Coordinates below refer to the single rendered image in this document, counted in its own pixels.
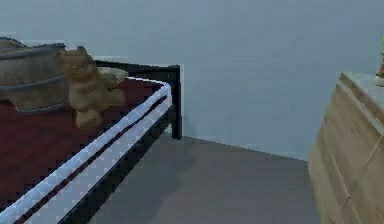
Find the grey brown pillow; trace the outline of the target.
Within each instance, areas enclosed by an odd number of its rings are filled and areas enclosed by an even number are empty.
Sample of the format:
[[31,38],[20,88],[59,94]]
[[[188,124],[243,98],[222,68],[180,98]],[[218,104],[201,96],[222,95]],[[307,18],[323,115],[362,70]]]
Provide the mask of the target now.
[[63,43],[27,46],[0,37],[0,101],[24,114],[46,113],[67,105],[68,85],[55,55]]

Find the brown teddy bear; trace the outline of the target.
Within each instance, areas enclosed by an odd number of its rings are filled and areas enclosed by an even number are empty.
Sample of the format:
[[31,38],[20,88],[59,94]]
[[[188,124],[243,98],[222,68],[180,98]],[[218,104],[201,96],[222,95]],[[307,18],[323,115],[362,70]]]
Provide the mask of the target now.
[[101,74],[85,47],[59,50],[55,60],[68,81],[68,100],[76,112],[75,123],[78,128],[98,128],[103,121],[103,111],[125,104],[125,95],[118,88],[116,76]]

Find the black framed red bed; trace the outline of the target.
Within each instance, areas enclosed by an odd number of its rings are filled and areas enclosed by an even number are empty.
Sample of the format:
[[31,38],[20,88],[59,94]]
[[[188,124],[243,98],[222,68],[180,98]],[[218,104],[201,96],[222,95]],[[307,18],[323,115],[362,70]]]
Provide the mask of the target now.
[[68,109],[21,115],[0,103],[0,224],[87,224],[166,128],[182,136],[177,65],[102,62],[127,102],[79,130]]

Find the light wooden chest of drawers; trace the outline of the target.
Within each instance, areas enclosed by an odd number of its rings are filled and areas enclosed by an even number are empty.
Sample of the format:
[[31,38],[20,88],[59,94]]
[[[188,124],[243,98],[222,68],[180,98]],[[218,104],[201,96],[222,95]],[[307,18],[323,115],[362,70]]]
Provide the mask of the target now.
[[320,224],[384,224],[384,87],[343,72],[308,158]]

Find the small green red plant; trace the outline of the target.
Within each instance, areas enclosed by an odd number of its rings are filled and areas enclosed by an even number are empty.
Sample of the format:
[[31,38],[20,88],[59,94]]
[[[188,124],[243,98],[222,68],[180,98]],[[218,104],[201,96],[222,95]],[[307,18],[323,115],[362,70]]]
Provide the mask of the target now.
[[377,86],[384,87],[384,35],[382,36],[381,41],[383,44],[382,52],[381,52],[382,62],[381,62],[380,70],[375,76],[375,84]]

